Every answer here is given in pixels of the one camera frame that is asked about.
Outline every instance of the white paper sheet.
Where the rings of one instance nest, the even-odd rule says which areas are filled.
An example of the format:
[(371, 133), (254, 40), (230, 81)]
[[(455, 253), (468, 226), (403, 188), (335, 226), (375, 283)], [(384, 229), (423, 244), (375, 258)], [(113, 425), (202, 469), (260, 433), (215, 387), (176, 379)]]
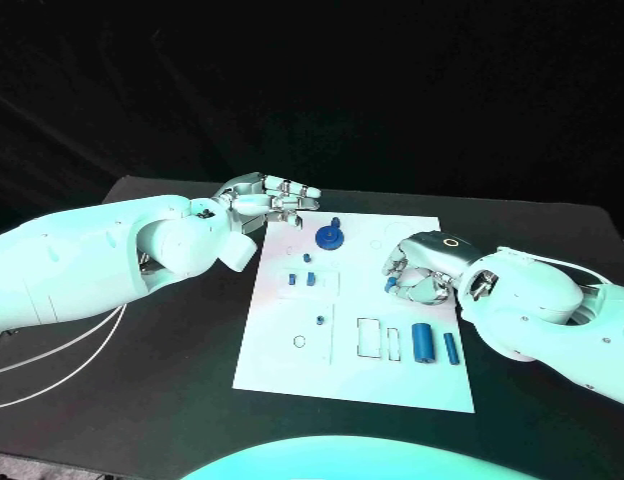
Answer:
[[(302, 231), (267, 224), (233, 388), (473, 413), (453, 300), (429, 307), (383, 291), (380, 269), (390, 251), (413, 233), (439, 230), (437, 218), (332, 212), (303, 212), (302, 217)], [(325, 251), (313, 237), (332, 217), (344, 244)], [(296, 274), (293, 286), (289, 273)], [(380, 358), (357, 355), (360, 318), (378, 320)], [(413, 323), (432, 326), (436, 363), (414, 362)], [(398, 361), (388, 359), (388, 328), (398, 332)], [(447, 361), (446, 332), (459, 365)]]

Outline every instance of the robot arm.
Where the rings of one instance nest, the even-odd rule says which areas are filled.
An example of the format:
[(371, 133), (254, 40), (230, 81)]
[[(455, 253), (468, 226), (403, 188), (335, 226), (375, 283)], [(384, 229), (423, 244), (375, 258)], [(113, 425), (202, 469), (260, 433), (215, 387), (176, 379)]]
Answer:
[[(563, 262), (538, 260), (502, 247), (483, 256), (452, 235), (421, 232), (398, 243), (385, 261), (385, 291), (437, 304), (455, 289), (462, 318), (501, 355), (541, 361), (624, 404), (624, 287), (596, 274), (606, 283), (579, 286), (548, 265)], [(409, 268), (426, 278), (404, 287), (397, 279)]]
[[(0, 235), (0, 332), (86, 318), (199, 275), (217, 258), (241, 271), (264, 220), (300, 228), (321, 192), (237, 177), (212, 198), (165, 195), (54, 213)], [(150, 261), (140, 265), (137, 255)]]

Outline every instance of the cable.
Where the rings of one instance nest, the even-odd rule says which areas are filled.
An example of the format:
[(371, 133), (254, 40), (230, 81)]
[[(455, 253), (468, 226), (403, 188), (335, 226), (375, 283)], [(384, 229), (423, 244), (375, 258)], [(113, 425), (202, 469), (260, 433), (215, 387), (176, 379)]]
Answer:
[(81, 365), (52, 385), (50, 385), (47, 388), (41, 389), (39, 391), (37, 391), (35, 393), (32, 393), (26, 397), (18, 398), (18, 400), (14, 400), (12, 402), (1, 403), (0, 408), (9, 407), (11, 405), (15, 405), (16, 403), (21, 403), (25, 400), (29, 400), (31, 398), (39, 396), (42, 393), (47, 393), (63, 382), (65, 382), (65, 380), (68, 380), (75, 375), (75, 373), (86, 367), (86, 365), (91, 362), (94, 357), (99, 355), (99, 352), (104, 348), (104, 345), (107, 344), (109, 339), (112, 338), (113, 332), (116, 331), (116, 327), (119, 326), (120, 319), (123, 317), (123, 312), (126, 311), (126, 305), (122, 305), (119, 308), (120, 308), (119, 318), (116, 319), (116, 323), (113, 324), (112, 330), (110, 330), (109, 334), (106, 335), (104, 341), (101, 342), (101, 345), (94, 350), (94, 353), (90, 355), (90, 358), (87, 358), (87, 360), (81, 363)]
[(35, 362), (37, 360), (41, 360), (42, 358), (48, 357), (54, 353), (60, 352), (64, 348), (68, 348), (73, 344), (75, 344), (80, 340), (83, 340), (83, 338), (86, 338), (87, 335), (91, 335), (101, 328), (101, 326), (106, 324), (106, 322), (116, 315), (116, 312), (119, 311), (119, 309), (120, 309), (120, 307), (116, 307), (113, 309), (113, 312), (106, 316), (106, 318), (101, 320), (101, 322), (93, 328), (90, 328), (90, 330), (87, 330), (78, 337), (75, 337), (68, 343), (65, 343), (60, 347), (50, 350), (47, 353), (42, 353), (41, 355), (37, 355), (35, 357), (26, 359), (25, 361), (14, 363), (12, 365), (8, 365), (3, 368), (0, 368), (0, 373), (3, 373), (8, 370), (12, 370), (14, 368), (21, 367), (22, 365), (26, 365), (28, 363)]
[(501, 251), (501, 250), (505, 251), (505, 252), (517, 253), (518, 255), (522, 255), (528, 258), (533, 258), (534, 260), (541, 260), (545, 263), (553, 263), (556, 265), (563, 265), (566, 267), (574, 268), (576, 270), (580, 270), (582, 272), (589, 273), (593, 277), (596, 277), (599, 279), (599, 281), (602, 283), (605, 283), (607, 285), (612, 285), (610, 280), (603, 275), (599, 275), (596, 272), (589, 270), (589, 268), (584, 268), (584, 267), (580, 267), (579, 265), (574, 265), (574, 263), (561, 262), (560, 260), (554, 260), (553, 258), (540, 257), (538, 255), (533, 255), (531, 253), (521, 252), (520, 250), (512, 250), (508, 247), (498, 247), (498, 251)]

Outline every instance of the black tablecloth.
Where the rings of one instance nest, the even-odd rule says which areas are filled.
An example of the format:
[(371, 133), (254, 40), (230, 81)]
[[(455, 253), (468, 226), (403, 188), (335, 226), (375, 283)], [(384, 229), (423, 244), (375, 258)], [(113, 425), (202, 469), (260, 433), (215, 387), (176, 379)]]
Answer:
[[(126, 177), (106, 202), (210, 196), (211, 183)], [(325, 211), (437, 216), (483, 250), (504, 244), (594, 269), (624, 285), (624, 244), (599, 208), (328, 190)], [(261, 245), (264, 229), (251, 234)], [(175, 478), (237, 450), (305, 435), (362, 435), (445, 448), (548, 479), (624, 478), (624, 406), (543, 364), (517, 363), (460, 323), (476, 413), (234, 390), (259, 255), (217, 262), (133, 302), (106, 350), (45, 395), (0, 410), (0, 452), (97, 471)], [(0, 340), (0, 365), (47, 350), (97, 318)], [(48, 385), (104, 333), (0, 377), (0, 402)]]

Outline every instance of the table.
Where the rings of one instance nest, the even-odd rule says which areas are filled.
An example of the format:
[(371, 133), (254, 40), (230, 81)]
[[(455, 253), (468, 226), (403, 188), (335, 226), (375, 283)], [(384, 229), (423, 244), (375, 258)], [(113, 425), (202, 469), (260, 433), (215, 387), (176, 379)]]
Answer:
[[(122, 178), (104, 202), (207, 197), (212, 183)], [(624, 285), (624, 244), (596, 207), (326, 190), (328, 211), (437, 216), (445, 231), (594, 269)], [(261, 245), (264, 229), (251, 234)], [(256, 444), (360, 435), (463, 453), (548, 479), (624, 478), (624, 406), (538, 362), (517, 363), (460, 322), (476, 413), (231, 389), (259, 255), (243, 273), (210, 271), (127, 306), (106, 350), (34, 400), (0, 410), (0, 453), (142, 478), (176, 478)], [(0, 340), (0, 365), (45, 351), (97, 322), (24, 329)], [(0, 377), (0, 402), (52, 383), (106, 334)]]

